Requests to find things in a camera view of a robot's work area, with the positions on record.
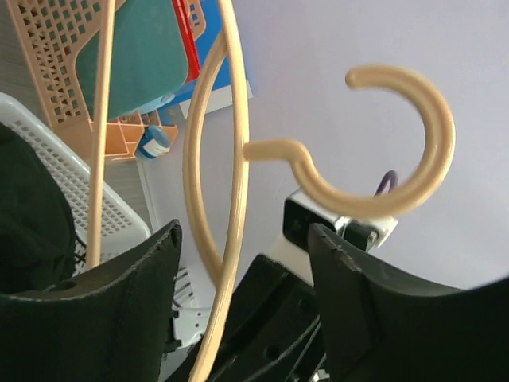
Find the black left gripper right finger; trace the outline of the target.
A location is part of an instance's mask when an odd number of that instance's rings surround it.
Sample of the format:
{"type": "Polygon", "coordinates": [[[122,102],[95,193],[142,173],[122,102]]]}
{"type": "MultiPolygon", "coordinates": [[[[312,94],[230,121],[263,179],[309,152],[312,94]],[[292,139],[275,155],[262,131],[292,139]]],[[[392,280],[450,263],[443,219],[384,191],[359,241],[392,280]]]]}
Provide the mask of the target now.
{"type": "Polygon", "coordinates": [[[309,259],[332,380],[507,380],[506,279],[432,283],[317,226],[309,259]]]}

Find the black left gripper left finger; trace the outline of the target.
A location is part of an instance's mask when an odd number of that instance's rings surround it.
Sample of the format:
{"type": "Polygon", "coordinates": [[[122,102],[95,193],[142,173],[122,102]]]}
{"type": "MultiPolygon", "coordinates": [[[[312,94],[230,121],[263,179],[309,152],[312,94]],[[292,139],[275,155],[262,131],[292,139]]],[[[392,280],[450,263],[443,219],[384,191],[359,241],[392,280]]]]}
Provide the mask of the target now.
{"type": "Polygon", "coordinates": [[[1,296],[4,381],[155,381],[168,338],[182,230],[46,290],[1,296]]]}

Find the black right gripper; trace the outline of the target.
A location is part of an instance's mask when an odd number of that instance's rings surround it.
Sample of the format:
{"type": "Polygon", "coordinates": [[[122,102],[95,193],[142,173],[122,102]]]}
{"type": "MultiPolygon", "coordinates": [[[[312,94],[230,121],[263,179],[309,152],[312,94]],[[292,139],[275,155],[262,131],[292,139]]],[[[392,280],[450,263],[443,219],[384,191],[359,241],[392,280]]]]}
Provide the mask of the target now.
{"type": "Polygon", "coordinates": [[[231,301],[210,381],[311,381],[326,359],[313,288],[257,255],[231,301]]]}

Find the black trousers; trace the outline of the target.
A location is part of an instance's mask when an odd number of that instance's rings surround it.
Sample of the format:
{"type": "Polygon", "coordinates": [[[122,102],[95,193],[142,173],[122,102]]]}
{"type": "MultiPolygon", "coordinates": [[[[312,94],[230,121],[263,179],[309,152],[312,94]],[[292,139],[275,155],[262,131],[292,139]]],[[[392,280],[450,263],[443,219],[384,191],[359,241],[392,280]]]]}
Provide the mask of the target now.
{"type": "Polygon", "coordinates": [[[76,229],[34,149],[1,125],[1,292],[43,290],[75,271],[76,229]]]}

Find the beige wooden hanger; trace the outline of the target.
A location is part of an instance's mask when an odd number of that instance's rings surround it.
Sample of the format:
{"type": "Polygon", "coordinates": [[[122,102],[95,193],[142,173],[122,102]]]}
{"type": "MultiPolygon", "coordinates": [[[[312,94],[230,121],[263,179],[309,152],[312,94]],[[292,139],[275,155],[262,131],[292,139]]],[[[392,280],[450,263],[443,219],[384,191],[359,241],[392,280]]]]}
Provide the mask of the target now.
{"type": "Polygon", "coordinates": [[[410,179],[395,191],[357,197],[334,189],[318,172],[308,149],[293,139],[251,141],[243,51],[232,2],[218,4],[223,28],[199,75],[188,111],[183,153],[183,186],[190,228],[202,262],[216,286],[208,326],[189,378],[205,381],[216,360],[231,305],[247,213],[249,165],[285,161],[306,194],[325,209],[359,220],[384,218],[422,205],[444,181],[455,150],[453,114],[443,95],[423,76],[404,68],[369,64],[350,69],[350,88],[384,88],[407,98],[425,128],[425,149],[410,179]],[[200,180],[200,148],[205,110],[223,62],[230,65],[233,104],[233,175],[224,253],[219,255],[208,226],[200,180]]]}

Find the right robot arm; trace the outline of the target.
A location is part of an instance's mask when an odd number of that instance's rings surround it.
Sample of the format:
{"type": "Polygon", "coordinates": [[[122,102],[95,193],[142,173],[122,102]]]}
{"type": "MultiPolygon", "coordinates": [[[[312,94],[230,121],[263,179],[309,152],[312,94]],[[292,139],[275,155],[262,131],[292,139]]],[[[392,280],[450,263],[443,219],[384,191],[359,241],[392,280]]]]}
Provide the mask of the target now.
{"type": "MultiPolygon", "coordinates": [[[[186,268],[176,277],[161,381],[186,381],[208,324],[186,268]]],[[[317,381],[326,353],[312,287],[260,254],[237,286],[210,381],[317,381]]]]}

